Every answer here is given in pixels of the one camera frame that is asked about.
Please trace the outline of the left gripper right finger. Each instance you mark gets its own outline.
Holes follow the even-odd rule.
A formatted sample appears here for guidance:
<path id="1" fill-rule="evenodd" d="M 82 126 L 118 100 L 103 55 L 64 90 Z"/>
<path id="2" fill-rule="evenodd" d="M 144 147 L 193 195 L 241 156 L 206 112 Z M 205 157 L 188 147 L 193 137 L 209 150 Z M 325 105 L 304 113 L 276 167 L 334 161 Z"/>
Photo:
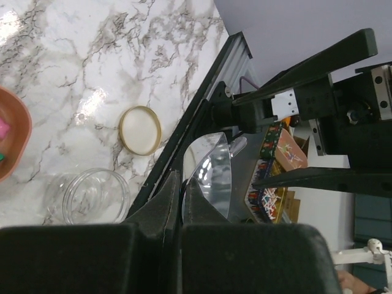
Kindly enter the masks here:
<path id="1" fill-rule="evenodd" d="M 183 293 L 341 293 L 324 237 L 303 224 L 232 224 L 186 187 Z"/>

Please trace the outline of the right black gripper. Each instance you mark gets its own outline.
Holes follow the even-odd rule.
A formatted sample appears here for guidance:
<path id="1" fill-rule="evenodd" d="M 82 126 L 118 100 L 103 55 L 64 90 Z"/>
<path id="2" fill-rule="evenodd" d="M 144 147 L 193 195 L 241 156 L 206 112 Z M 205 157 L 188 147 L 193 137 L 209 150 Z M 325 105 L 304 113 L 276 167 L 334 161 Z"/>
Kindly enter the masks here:
<path id="1" fill-rule="evenodd" d="M 252 184 L 256 189 L 304 187 L 353 194 L 391 193 L 391 64 L 355 71 L 333 83 L 330 73 L 377 55 L 375 32 L 360 29 L 236 99 L 242 107 L 293 90 L 324 155 L 345 155 L 347 168 L 299 168 Z"/>

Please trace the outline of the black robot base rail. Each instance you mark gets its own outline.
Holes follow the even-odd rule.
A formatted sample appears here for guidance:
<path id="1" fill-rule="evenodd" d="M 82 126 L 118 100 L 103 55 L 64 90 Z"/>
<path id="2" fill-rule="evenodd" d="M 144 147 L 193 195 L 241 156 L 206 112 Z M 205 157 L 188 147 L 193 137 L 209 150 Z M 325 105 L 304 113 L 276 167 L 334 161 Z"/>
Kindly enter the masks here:
<path id="1" fill-rule="evenodd" d="M 227 39 L 157 162 L 153 165 L 130 207 L 128 217 L 155 196 L 172 169 L 179 171 L 183 169 L 183 155 L 186 148 L 211 128 L 211 103 L 227 97 L 226 88 L 234 94 L 239 93 L 239 78 L 249 70 L 251 59 L 251 51 L 243 33 L 239 32 Z"/>

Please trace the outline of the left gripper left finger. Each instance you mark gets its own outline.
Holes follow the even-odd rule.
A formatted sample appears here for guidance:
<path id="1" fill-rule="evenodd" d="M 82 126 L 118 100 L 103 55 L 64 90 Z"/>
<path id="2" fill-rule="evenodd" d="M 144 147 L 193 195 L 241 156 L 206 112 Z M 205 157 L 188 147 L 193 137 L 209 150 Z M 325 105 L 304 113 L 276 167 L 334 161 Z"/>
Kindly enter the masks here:
<path id="1" fill-rule="evenodd" d="M 1 230 L 2 293 L 178 293 L 181 175 L 120 224 Z"/>

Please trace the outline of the silver metal scoop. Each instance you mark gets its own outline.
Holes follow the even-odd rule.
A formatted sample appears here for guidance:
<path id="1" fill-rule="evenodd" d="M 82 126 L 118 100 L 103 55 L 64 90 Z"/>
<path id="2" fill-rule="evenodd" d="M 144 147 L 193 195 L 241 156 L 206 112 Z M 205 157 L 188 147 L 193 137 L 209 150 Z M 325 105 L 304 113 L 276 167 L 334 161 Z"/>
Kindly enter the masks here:
<path id="1" fill-rule="evenodd" d="M 223 132 L 218 132 L 197 138 L 184 154 L 183 179 L 195 179 L 204 198 L 225 218 L 232 192 L 232 159 L 246 145 L 245 137 L 229 142 Z"/>

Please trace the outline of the pink tray of star candies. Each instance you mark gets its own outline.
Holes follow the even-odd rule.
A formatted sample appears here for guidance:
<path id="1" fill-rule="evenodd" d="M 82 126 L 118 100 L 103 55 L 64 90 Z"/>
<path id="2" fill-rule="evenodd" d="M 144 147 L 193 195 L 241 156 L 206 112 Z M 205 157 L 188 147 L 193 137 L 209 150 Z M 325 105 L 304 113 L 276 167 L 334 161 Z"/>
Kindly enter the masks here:
<path id="1" fill-rule="evenodd" d="M 1 181 L 18 166 L 31 132 L 32 119 L 25 104 L 1 87 Z"/>

